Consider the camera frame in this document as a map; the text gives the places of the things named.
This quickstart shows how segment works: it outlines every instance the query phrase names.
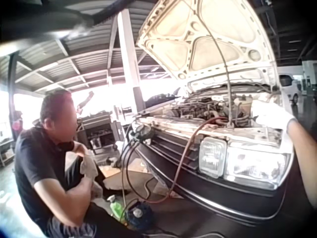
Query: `man's hair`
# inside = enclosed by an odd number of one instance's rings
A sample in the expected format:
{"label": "man's hair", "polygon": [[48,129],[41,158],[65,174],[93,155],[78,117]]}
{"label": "man's hair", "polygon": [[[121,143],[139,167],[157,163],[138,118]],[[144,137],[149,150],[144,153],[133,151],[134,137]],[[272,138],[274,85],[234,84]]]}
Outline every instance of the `man's hair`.
{"label": "man's hair", "polygon": [[44,123],[46,118],[50,118],[51,120],[56,120],[58,113],[61,112],[61,107],[64,103],[70,102],[73,103],[71,98],[71,93],[59,89],[52,93],[47,94],[42,102],[41,112],[40,112],[40,121]]}

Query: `red hose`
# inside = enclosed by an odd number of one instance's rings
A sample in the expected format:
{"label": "red hose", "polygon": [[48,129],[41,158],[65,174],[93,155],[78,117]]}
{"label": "red hose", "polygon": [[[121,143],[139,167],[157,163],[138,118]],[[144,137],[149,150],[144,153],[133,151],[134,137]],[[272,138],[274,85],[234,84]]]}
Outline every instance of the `red hose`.
{"label": "red hose", "polygon": [[196,136],[196,134],[198,133],[198,131],[200,131],[206,124],[215,122],[215,121],[218,120],[218,119],[227,119],[227,118],[226,118],[226,117],[211,118],[211,119],[205,121],[203,124],[201,124],[201,125],[194,131],[194,133],[192,134],[192,136],[190,137],[190,139],[188,140],[188,142],[187,142],[187,144],[186,144],[186,146],[185,146],[184,152],[183,152],[183,154],[182,154],[182,157],[181,157],[181,159],[180,159],[180,161],[179,161],[179,165],[178,165],[178,167],[177,167],[177,171],[176,171],[176,173],[175,173],[175,177],[174,177],[174,181],[173,181],[173,183],[172,183],[172,186],[171,186],[171,188],[169,189],[167,195],[166,195],[164,198],[162,198],[162,199],[160,199],[160,200],[157,200],[157,201],[150,201],[150,200],[144,198],[143,196],[141,196],[140,194],[138,194],[138,193],[135,191],[135,189],[131,187],[132,190],[136,193],[136,195],[137,195],[139,198],[143,199],[144,201],[146,201],[146,202],[148,202],[148,203],[161,203],[161,202],[164,202],[164,201],[170,196],[170,194],[172,193],[172,191],[173,191],[173,189],[174,189],[174,187],[175,187],[175,185],[176,185],[176,182],[177,182],[177,179],[178,179],[178,176],[179,176],[180,169],[181,169],[181,167],[182,167],[182,164],[183,164],[183,161],[184,161],[185,156],[186,156],[186,154],[187,154],[187,151],[188,151],[188,149],[189,149],[189,147],[190,147],[190,145],[191,145],[191,143],[192,143],[192,140],[194,139],[194,137]]}

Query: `open car hood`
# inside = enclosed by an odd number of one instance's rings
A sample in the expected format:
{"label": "open car hood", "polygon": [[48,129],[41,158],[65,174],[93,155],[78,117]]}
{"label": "open car hood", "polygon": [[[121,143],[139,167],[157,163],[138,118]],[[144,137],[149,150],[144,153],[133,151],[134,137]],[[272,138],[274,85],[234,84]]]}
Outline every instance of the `open car hood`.
{"label": "open car hood", "polygon": [[137,44],[191,91],[230,81],[278,84],[266,32],[246,0],[160,0]]}

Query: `headlight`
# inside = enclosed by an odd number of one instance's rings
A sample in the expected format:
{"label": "headlight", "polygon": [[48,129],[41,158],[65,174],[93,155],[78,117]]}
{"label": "headlight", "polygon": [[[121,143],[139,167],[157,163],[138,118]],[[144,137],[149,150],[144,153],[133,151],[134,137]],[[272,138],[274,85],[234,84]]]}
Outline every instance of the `headlight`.
{"label": "headlight", "polygon": [[206,137],[200,146],[199,170],[214,178],[222,176],[226,147],[225,141]]}
{"label": "headlight", "polygon": [[289,154],[275,153],[276,148],[248,142],[206,137],[200,146],[199,169],[213,178],[238,184],[275,190],[284,177]]}
{"label": "headlight", "polygon": [[273,147],[232,141],[227,148],[224,179],[246,186],[275,190],[289,156],[271,153]]}

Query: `white glove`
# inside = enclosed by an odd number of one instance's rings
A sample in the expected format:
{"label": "white glove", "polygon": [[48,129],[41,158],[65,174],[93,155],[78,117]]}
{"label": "white glove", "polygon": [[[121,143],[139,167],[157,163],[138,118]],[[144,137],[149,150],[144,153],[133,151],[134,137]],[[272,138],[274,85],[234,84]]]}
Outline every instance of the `white glove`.
{"label": "white glove", "polygon": [[287,130],[290,120],[295,117],[276,103],[265,103],[259,100],[252,102],[252,116],[257,117],[256,123],[267,127]]}
{"label": "white glove", "polygon": [[103,188],[94,181],[93,186],[91,188],[91,200],[95,198],[102,198],[103,197]]}
{"label": "white glove", "polygon": [[95,177],[98,176],[94,154],[92,154],[91,151],[88,155],[84,155],[83,162],[81,162],[80,165],[80,173],[90,178],[91,180],[95,180]]}

